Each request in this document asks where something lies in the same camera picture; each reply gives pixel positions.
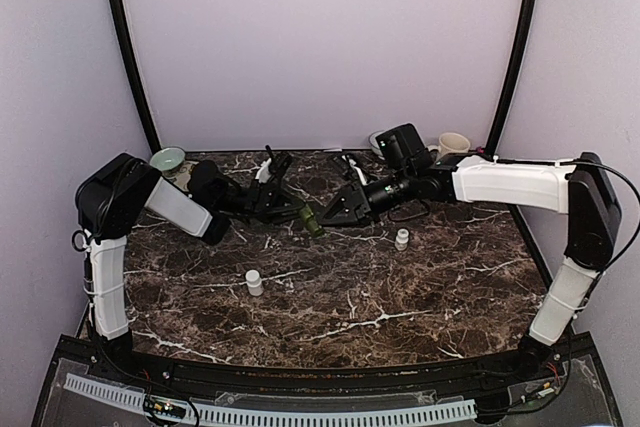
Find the green weekly pill organizer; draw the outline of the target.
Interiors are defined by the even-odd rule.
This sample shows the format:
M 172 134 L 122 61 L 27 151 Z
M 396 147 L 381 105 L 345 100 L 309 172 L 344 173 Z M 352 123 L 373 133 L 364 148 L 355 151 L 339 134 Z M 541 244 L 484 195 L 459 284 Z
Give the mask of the green weekly pill organizer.
M 312 238 L 318 238 L 325 234 L 323 227 L 319 224 L 313 209 L 308 203 L 304 202 L 302 204 L 298 210 L 298 215 L 305 229 Z

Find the white pill bottle front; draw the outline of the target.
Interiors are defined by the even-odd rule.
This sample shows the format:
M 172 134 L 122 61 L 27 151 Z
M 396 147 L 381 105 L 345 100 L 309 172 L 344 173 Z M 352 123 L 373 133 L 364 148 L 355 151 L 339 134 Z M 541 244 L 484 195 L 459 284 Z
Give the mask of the white pill bottle front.
M 257 270 L 249 270 L 245 274 L 245 282 L 251 296 L 259 297 L 264 292 L 263 281 Z

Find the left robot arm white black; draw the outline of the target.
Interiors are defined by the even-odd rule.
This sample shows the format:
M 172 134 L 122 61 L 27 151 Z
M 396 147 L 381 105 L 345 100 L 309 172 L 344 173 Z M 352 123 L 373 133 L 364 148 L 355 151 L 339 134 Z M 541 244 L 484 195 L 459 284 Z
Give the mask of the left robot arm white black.
M 304 201 L 283 188 L 293 162 L 288 152 L 271 153 L 250 185 L 223 174 L 211 160 L 197 163 L 185 189 L 159 169 L 122 153 L 78 188 L 75 205 L 85 254 L 84 288 L 91 330 L 102 342 L 130 341 L 125 309 L 124 257 L 127 238 L 149 210 L 208 245 L 220 243 L 233 220 L 280 224 L 294 220 Z

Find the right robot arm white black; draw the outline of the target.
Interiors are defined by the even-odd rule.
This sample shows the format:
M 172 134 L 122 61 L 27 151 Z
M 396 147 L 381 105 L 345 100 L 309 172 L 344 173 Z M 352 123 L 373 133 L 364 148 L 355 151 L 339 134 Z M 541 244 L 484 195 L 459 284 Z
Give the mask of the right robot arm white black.
M 376 141 L 390 175 L 343 186 L 320 225 L 367 226 L 412 200 L 502 203 L 568 217 L 563 262 L 526 335 L 533 342 L 510 360 L 517 379 L 534 379 L 549 363 L 546 347 L 560 339 L 602 275 L 626 252 L 616 247 L 622 208 L 609 180 L 614 169 L 592 152 L 569 160 L 504 159 L 484 152 L 435 160 L 411 123 L 378 135 Z

